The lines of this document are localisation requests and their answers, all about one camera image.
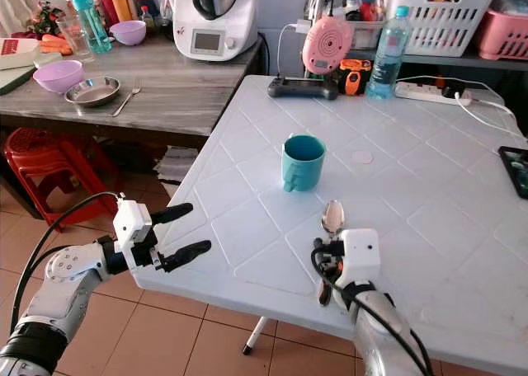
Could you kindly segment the white and red box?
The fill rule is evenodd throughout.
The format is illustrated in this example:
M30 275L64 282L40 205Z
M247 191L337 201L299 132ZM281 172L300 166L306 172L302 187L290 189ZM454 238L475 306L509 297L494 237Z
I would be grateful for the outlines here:
M34 66L41 43L36 38L1 38L0 70Z

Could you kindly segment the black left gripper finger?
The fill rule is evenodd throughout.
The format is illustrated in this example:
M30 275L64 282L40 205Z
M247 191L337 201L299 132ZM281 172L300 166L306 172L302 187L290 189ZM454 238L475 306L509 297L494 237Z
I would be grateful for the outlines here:
M158 211L157 213L150 214L151 225L162 225L173 222L184 215L191 213L195 209L192 203L181 203Z
M198 256L206 254L206 252L210 251L211 247L211 241L203 240L189 244L187 247L178 248L172 255L162 256L161 270L165 271L165 273L170 273L170 271L192 262Z

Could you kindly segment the teal plastic mug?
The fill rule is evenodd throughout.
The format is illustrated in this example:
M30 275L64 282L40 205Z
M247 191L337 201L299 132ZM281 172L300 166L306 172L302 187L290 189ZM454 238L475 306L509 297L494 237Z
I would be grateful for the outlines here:
M292 134L282 145L283 189L286 192L309 191L317 186L327 146L307 134Z

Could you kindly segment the small potted plant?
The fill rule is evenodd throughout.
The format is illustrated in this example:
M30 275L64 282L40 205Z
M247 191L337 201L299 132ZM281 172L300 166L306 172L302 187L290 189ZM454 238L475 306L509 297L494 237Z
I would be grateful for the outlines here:
M45 35L60 36L59 23L67 16L63 9L50 2L38 2L37 9L27 19L26 29L37 38Z

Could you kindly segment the red plastic stool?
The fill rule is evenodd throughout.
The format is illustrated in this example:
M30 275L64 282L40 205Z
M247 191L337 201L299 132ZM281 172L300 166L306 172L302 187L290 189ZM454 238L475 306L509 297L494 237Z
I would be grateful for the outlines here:
M61 215L48 203L56 189L66 195L79 189L94 195L117 194L122 187L120 169L91 136L22 127L7 136L2 153L46 223Z

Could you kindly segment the green cutting board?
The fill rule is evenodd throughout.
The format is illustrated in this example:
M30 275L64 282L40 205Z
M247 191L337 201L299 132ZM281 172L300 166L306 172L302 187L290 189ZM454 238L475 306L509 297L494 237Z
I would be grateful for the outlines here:
M22 86L23 83L29 82L31 75L45 64L59 62L64 59L63 55L58 53L45 53L36 57L33 63L24 67L0 70L0 96L11 93Z

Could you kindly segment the white power strip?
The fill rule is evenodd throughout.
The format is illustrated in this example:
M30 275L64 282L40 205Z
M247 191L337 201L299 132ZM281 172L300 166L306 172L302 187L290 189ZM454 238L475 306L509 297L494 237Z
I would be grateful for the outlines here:
M445 96L444 90L426 83L397 82L394 86L394 96L407 98L407 100L440 102L447 105L459 105L468 107L473 100L469 98L460 98L454 93L451 96Z

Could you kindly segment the pink plastic basket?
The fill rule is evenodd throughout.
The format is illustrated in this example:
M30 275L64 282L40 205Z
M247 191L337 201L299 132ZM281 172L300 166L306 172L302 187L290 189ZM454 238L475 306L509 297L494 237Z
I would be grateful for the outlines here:
M489 9L473 40L482 59L528 60L528 16Z

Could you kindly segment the clear drinking glass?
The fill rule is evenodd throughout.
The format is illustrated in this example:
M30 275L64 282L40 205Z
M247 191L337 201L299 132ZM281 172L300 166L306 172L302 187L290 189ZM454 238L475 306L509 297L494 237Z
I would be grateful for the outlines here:
M64 16L58 19L57 23L65 40L68 41L69 48L73 51L73 59L82 63L93 62L95 54L89 48L79 20L75 16Z

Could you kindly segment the red plastic container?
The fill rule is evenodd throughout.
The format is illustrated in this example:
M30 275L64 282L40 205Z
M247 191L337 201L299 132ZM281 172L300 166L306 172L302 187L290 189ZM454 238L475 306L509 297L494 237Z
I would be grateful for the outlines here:
M116 7L112 0L97 0L101 6L101 14L105 17L105 27L109 29L113 23L117 23L118 16L116 14Z

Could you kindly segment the orange carrots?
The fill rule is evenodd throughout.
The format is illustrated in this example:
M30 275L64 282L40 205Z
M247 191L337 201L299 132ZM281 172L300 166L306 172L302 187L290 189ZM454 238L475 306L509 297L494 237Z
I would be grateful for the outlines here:
M69 56L74 53L73 48L63 36L42 35L39 44L42 53L58 53L63 56Z

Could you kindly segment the metal spoon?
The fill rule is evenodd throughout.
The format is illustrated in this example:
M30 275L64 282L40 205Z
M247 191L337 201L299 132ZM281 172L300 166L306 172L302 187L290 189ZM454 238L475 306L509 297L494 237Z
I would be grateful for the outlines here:
M322 228L328 234L327 241L340 239L344 224L346 224L346 214L344 214L343 206L339 201L329 201L321 218Z

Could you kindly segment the black handheld controller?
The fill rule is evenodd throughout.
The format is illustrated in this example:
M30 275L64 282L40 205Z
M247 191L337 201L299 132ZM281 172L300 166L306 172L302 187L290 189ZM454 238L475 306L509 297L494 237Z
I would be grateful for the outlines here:
M317 78L288 78L287 76L276 76L272 78L267 86L270 97L298 96L324 98L324 100L336 100L340 91L335 83L327 79Z

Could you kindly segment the white table leg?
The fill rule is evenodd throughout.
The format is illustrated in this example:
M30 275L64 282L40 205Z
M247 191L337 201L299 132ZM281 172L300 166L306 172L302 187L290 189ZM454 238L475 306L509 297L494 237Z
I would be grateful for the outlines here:
M254 346L257 344L257 340L259 340L261 335L263 335L268 323L269 319L266 317L261 317L259 320L257 320L256 326L254 326L252 333L250 333L245 345L243 345L241 352L242 355L249 356L252 354Z

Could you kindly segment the black smartphone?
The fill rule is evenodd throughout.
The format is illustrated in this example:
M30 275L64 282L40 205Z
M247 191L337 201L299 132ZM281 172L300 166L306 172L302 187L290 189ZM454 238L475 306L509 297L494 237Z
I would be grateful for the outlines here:
M517 196L528 200L528 149L499 146L497 155Z

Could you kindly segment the stainless steel bowl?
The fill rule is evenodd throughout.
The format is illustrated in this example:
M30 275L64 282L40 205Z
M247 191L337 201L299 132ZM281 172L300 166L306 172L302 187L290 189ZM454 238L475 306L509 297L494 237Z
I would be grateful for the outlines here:
M76 83L64 93L64 100L83 108L101 107L120 93L121 83L110 76L97 76Z

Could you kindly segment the teal drinking bottle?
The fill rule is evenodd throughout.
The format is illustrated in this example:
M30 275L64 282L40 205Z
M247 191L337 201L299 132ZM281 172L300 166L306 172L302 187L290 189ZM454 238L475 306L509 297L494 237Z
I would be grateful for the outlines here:
M95 8L94 0L69 0L77 12L89 49L94 54L106 54L111 51L110 36L106 33L101 14Z

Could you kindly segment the small purple plastic bowl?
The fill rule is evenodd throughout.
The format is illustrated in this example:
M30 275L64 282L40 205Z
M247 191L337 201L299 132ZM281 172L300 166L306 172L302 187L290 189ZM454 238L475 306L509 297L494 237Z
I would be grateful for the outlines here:
M110 33L118 43L134 47L143 43L147 26L144 21L121 21L110 26Z

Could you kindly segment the white kitchen food processor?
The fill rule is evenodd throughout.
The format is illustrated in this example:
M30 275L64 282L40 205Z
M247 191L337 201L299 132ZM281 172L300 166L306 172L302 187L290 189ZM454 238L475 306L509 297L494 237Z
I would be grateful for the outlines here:
M190 59L227 62L257 43L257 0L175 0L173 36Z

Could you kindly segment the pink round speaker device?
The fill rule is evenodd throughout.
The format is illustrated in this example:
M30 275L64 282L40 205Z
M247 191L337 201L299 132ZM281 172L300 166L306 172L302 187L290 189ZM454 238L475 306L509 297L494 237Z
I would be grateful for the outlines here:
M309 73L325 75L339 67L353 43L353 28L346 18L324 15L309 29L302 49Z

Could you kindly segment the white plastic laundry basket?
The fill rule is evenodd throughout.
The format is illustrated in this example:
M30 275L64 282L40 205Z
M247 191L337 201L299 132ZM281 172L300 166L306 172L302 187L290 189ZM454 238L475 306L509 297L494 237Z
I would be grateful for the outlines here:
M464 54L492 0L384 0L408 8L406 53L439 57Z

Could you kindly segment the clear blue water bottle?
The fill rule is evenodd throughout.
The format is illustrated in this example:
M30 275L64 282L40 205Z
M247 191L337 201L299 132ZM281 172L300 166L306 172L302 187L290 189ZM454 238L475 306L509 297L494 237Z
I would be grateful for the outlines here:
M410 7L400 4L382 28L373 60L373 70L365 95L371 100L388 100L394 96L404 52L410 38Z

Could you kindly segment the stack of white papers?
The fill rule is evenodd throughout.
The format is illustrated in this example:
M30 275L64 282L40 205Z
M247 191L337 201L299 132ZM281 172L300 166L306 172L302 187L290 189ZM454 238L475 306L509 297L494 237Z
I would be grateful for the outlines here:
M161 160L156 162L154 171L160 181L180 185L197 157L199 157L197 149L170 146Z

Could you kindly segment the orange and black gadget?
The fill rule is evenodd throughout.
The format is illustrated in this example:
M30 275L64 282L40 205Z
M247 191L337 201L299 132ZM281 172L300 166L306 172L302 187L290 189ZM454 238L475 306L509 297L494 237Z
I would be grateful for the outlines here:
M343 59L338 67L338 88L343 96L363 96L373 63L367 59Z

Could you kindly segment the orange sauce bottle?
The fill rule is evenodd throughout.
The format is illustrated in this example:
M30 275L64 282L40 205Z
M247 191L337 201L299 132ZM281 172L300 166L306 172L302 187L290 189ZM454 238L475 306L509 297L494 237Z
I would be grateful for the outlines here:
M136 16L132 13L128 0L111 0L111 6L115 13L115 22L135 21Z

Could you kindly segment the large purple plastic bowl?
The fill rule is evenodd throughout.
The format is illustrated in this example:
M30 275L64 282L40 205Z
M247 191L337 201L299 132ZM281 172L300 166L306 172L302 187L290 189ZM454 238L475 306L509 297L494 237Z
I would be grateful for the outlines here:
M58 60L42 64L31 77L46 91L65 93L83 80L83 63L77 60Z

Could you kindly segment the metal fork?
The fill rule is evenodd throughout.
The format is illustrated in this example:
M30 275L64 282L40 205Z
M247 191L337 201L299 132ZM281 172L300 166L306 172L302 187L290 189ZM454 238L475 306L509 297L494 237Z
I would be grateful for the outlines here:
M128 96L126 96L125 99L117 107L117 109L110 114L110 117L117 117L118 115L121 115L121 112L124 112L124 109L127 108L127 105L132 100L132 98L137 96L137 94L141 93L142 89L142 81L137 78Z

